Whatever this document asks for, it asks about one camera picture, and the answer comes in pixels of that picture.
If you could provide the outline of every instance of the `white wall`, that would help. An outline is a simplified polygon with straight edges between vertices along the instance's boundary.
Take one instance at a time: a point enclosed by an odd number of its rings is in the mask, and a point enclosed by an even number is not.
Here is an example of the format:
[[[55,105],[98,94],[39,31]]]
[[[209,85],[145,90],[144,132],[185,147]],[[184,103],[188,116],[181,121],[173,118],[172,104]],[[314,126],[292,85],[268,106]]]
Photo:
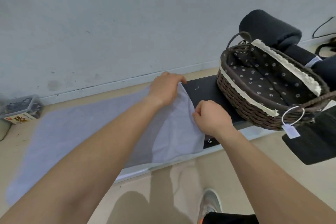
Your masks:
[[[253,9],[305,40],[335,15],[336,0],[0,0],[1,96],[45,97],[218,60]]]

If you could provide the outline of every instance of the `hand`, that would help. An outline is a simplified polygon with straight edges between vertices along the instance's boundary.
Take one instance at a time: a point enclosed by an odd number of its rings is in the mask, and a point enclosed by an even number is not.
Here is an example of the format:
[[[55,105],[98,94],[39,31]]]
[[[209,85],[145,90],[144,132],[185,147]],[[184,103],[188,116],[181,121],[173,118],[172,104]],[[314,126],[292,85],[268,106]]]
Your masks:
[[[149,94],[146,98],[157,103],[160,107],[169,105],[177,96],[179,82],[187,83],[187,79],[181,74],[163,72],[150,85]]]
[[[203,133],[216,139],[223,137],[225,133],[237,131],[227,111],[212,100],[199,102],[192,116]]]

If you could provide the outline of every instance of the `person's left arm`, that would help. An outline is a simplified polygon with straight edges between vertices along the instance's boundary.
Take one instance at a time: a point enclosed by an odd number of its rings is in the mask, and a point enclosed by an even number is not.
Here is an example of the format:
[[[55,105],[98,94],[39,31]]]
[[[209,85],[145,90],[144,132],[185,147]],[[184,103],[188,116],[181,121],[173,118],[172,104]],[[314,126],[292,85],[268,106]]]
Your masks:
[[[87,223],[158,110],[174,101],[182,75],[164,72],[136,103],[60,160],[7,213],[7,223]]]

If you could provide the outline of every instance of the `basket handle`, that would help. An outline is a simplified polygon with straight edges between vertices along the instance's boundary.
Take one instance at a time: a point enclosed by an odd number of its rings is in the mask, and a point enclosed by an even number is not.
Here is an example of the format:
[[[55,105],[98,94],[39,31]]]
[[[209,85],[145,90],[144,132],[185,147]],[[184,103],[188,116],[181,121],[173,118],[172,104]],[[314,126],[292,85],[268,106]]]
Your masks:
[[[247,37],[248,37],[248,41],[249,41],[249,42],[252,42],[252,37],[251,37],[250,33],[249,33],[249,32],[246,32],[246,31],[241,31],[241,32],[235,34],[235,35],[231,38],[231,40],[230,40],[229,43],[227,44],[227,47],[226,47],[226,48],[229,49],[230,44],[232,43],[232,41],[233,41],[237,36],[239,36],[239,35],[241,35],[241,34],[245,34],[245,35],[247,35]]]
[[[336,90],[335,91],[332,91],[332,92],[329,92],[323,96],[320,96],[318,98],[315,98],[315,99],[312,99],[310,101],[308,101],[307,103],[304,103],[303,105],[300,105],[301,108],[306,108],[308,106],[311,106],[313,104],[316,104],[318,102],[320,102],[321,100],[328,100],[328,99],[332,99],[336,97]]]

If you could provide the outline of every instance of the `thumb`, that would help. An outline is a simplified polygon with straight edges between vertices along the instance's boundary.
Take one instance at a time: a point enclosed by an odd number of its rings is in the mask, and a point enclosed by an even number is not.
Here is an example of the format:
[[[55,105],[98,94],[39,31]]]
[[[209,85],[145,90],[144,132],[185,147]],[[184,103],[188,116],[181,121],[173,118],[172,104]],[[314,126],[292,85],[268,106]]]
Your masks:
[[[196,112],[193,112],[192,116],[194,117],[197,126],[199,126],[201,124],[201,116]]]

